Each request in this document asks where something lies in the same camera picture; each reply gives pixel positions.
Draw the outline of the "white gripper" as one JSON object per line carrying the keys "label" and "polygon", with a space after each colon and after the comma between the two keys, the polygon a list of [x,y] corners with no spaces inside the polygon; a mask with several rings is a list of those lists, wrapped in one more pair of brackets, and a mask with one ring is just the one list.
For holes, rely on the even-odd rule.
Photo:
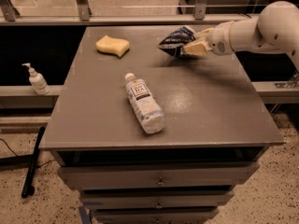
{"label": "white gripper", "polygon": [[205,38],[205,40],[194,40],[183,46],[183,51],[192,56],[206,56],[209,51],[217,55],[228,55],[233,52],[230,44],[230,30],[233,25],[232,21],[223,22],[212,28],[207,28],[196,32],[196,39]]}

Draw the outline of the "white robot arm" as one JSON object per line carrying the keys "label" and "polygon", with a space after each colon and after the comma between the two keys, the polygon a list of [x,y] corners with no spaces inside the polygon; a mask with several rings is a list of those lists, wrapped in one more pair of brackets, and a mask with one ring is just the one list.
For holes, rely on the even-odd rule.
{"label": "white robot arm", "polygon": [[217,55],[285,53],[299,70],[299,8],[286,1],[274,2],[254,18],[223,22],[196,33],[195,40],[182,50],[196,57],[209,51]]}

